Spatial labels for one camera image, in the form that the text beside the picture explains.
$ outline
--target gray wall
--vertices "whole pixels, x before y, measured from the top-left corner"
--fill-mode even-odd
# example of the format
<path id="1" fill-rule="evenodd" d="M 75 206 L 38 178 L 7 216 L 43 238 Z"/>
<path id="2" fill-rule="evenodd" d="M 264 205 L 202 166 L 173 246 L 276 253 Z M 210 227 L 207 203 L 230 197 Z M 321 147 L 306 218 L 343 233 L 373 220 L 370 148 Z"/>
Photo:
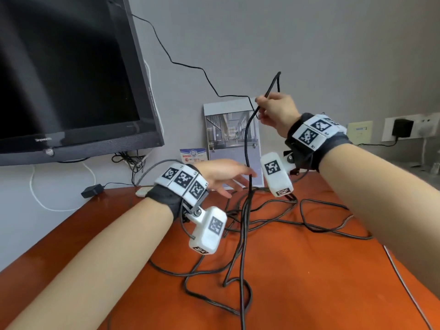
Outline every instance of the gray wall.
<path id="1" fill-rule="evenodd" d="M 264 93 L 281 70 L 281 88 L 301 112 L 325 111 L 341 124 L 439 111 L 440 0 L 130 0 L 152 21 L 175 61 L 204 67 L 220 94 Z M 135 20 L 165 128 L 149 162 L 205 146 L 202 104 L 219 99 L 201 71 L 172 65 L 152 28 Z M 285 149 L 261 127 L 262 153 Z M 430 141 L 430 149 L 440 143 Z M 395 160 L 419 160 L 421 140 L 371 148 Z M 110 156 L 87 161 L 98 183 L 129 182 Z M 29 192 L 29 166 L 0 168 L 0 269 L 69 214 L 48 212 Z M 153 172 L 146 183 L 154 180 Z M 80 164 L 37 166 L 35 190 L 53 208 L 74 208 L 92 182 Z"/>

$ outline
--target wooden desk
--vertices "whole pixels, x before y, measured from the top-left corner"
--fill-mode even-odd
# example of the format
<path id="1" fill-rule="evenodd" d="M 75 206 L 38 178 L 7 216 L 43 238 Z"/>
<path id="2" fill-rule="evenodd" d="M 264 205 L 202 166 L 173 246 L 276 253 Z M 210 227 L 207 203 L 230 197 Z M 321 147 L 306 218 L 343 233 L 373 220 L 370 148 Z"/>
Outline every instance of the wooden desk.
<path id="1" fill-rule="evenodd" d="M 56 274 L 97 233 L 135 205 L 134 188 L 106 190 L 89 201 L 50 234 L 0 273 L 0 329 L 4 329 Z M 298 199 L 340 202 L 317 173 L 295 185 Z M 256 195 L 254 206 L 270 195 Z M 226 200 L 211 194 L 204 207 L 223 207 Z M 281 213 L 285 204 L 269 204 L 252 220 Z M 347 216 L 342 209 L 305 205 L 309 222 L 334 227 Z M 300 221 L 299 208 L 285 217 Z M 357 220 L 344 231 L 365 234 Z M 238 234 L 229 234 L 201 270 L 225 265 Z M 188 248 L 178 223 L 152 256 L 163 268 L 191 270 L 198 254 Z M 440 301 L 401 264 L 399 270 L 434 328 L 440 329 Z M 238 275 L 237 262 L 233 276 Z M 221 287 L 224 273 L 191 278 L 188 287 L 239 308 L 239 287 Z M 314 234 L 305 227 L 270 223 L 249 233 L 245 278 L 254 300 L 246 316 L 255 329 L 426 329 L 376 240 L 359 241 L 334 234 Z M 164 275 L 146 265 L 111 312 L 111 329 L 239 329 L 237 316 L 184 294 L 182 278 Z M 99 327 L 107 329 L 107 320 Z"/>

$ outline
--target wrist-mounted device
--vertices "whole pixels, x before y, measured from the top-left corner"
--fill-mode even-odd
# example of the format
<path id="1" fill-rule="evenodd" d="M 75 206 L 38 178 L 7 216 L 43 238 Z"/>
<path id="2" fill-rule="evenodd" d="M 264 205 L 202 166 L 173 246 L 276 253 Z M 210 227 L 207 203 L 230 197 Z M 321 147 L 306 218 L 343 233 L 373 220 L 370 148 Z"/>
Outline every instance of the wrist-mounted device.
<path id="1" fill-rule="evenodd" d="M 218 207 L 206 211 L 200 207 L 208 195 L 207 187 L 208 182 L 194 166 L 173 163 L 146 194 L 146 198 L 168 205 L 174 219 L 182 209 L 182 215 L 195 223 L 189 246 L 202 255 L 217 251 L 227 221 L 226 213 Z"/>
<path id="2" fill-rule="evenodd" d="M 291 149 L 283 158 L 275 153 L 261 157 L 261 168 L 275 197 L 291 193 L 294 188 L 289 173 L 294 169 L 319 171 L 322 158 L 331 149 L 352 143 L 347 129 L 325 114 L 304 113 L 290 128 L 285 144 Z"/>

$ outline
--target forearm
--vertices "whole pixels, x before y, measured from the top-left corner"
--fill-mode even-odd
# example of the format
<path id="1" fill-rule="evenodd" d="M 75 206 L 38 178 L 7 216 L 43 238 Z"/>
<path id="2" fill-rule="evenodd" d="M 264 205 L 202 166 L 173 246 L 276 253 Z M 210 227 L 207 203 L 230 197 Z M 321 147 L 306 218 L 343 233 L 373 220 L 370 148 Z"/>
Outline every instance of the forearm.
<path id="1" fill-rule="evenodd" d="M 95 330 L 172 222 L 167 205 L 142 200 L 93 238 L 8 330 Z"/>
<path id="2" fill-rule="evenodd" d="M 375 237 L 440 297 L 440 193 L 350 144 L 332 149 L 319 170 Z"/>

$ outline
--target hand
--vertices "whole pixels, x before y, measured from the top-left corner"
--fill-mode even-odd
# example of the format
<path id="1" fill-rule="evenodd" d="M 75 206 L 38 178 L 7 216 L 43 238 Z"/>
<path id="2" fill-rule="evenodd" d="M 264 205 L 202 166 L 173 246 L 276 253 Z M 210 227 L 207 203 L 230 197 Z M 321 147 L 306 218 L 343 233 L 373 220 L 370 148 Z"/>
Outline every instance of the hand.
<path id="1" fill-rule="evenodd" d="M 259 96 L 255 101 L 260 106 L 261 123 L 272 126 L 280 136 L 287 138 L 289 129 L 301 117 L 292 97 L 279 92 L 271 92 L 268 98 Z"/>
<path id="2" fill-rule="evenodd" d="M 216 190 L 226 198 L 231 198 L 232 195 L 223 188 L 223 184 L 228 184 L 234 190 L 241 191 L 243 188 L 237 182 L 249 187 L 249 181 L 242 175 L 256 177 L 256 172 L 251 168 L 227 158 L 197 162 L 194 163 L 194 166 L 208 182 L 208 188 Z"/>

